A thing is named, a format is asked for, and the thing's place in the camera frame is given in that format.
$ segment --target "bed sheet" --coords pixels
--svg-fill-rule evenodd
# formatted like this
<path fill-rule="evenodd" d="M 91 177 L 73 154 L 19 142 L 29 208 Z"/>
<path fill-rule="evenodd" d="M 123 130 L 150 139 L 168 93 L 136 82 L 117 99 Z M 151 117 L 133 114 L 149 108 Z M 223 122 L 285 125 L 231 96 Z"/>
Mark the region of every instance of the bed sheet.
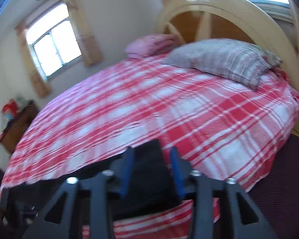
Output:
<path fill-rule="evenodd" d="M 257 92 L 195 69 L 128 59 L 52 100 L 19 142 L 3 187 L 53 179 L 158 138 L 207 176 L 235 177 L 245 190 L 265 177 L 299 117 L 299 94 L 279 69 Z M 116 238 L 186 237 L 190 201 L 115 222 Z M 214 217 L 219 205 L 214 201 Z"/>

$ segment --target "screw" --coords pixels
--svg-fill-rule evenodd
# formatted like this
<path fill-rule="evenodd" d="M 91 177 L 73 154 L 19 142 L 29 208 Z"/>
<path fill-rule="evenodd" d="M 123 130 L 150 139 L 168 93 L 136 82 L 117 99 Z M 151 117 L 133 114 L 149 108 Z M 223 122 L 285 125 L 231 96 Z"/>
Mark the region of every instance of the screw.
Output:
<path fill-rule="evenodd" d="M 70 183 L 70 184 L 75 184 L 79 181 L 79 179 L 77 177 L 69 177 L 67 178 L 67 183 Z"/>
<path fill-rule="evenodd" d="M 235 178 L 228 178 L 228 179 L 226 179 L 226 182 L 227 182 L 228 184 L 233 185 L 233 184 L 236 184 L 236 183 L 237 183 L 237 180 L 236 180 Z"/>
<path fill-rule="evenodd" d="M 104 176 L 113 176 L 114 172 L 112 170 L 104 170 L 104 171 L 102 171 L 102 174 Z"/>
<path fill-rule="evenodd" d="M 194 177 L 197 177 L 197 176 L 201 176 L 202 174 L 200 173 L 200 171 L 198 170 L 192 170 L 190 173 L 189 173 L 191 176 L 194 176 Z"/>

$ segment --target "wooden dresser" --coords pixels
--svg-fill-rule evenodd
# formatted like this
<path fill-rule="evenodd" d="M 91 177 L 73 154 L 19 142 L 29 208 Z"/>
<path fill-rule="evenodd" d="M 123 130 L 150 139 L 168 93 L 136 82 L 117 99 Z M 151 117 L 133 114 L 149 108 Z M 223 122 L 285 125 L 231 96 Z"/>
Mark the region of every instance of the wooden dresser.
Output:
<path fill-rule="evenodd" d="M 39 110 L 34 101 L 29 101 L 28 105 L 8 123 L 8 126 L 0 137 L 0 143 L 8 152 L 13 154 L 23 134 L 38 113 Z"/>

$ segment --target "pink pillow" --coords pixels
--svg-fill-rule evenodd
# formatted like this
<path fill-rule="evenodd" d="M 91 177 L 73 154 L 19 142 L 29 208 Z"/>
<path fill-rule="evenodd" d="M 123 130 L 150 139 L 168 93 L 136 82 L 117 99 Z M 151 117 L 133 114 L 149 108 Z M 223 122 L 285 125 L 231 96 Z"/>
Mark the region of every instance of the pink pillow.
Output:
<path fill-rule="evenodd" d="M 124 51 L 127 54 L 149 57 L 157 51 L 175 44 L 179 44 L 177 35 L 154 34 L 137 39 L 129 44 Z"/>
<path fill-rule="evenodd" d="M 134 53 L 128 53 L 128 58 L 138 59 L 138 60 L 143 60 L 144 59 L 144 57 L 142 57 L 138 54 L 134 54 Z"/>
<path fill-rule="evenodd" d="M 171 45 L 169 47 L 165 47 L 165 48 L 163 48 L 161 50 L 156 51 L 153 56 L 157 56 L 157 55 L 160 55 L 160 54 L 168 53 L 169 51 L 173 50 L 176 47 L 178 47 L 177 44 L 173 44 L 173 45 Z M 128 58 L 143 60 L 146 57 L 140 56 L 140 55 L 135 54 L 135 53 L 128 53 Z"/>

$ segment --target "gray pillow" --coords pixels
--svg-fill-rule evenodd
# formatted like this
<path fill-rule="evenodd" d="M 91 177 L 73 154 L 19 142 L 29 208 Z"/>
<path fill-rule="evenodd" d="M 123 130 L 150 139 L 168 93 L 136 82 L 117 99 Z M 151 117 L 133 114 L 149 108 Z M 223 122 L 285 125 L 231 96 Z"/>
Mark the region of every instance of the gray pillow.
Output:
<path fill-rule="evenodd" d="M 257 90 L 259 79 L 282 60 L 270 51 L 234 39 L 206 39 L 174 49 L 162 64 L 196 68 Z"/>

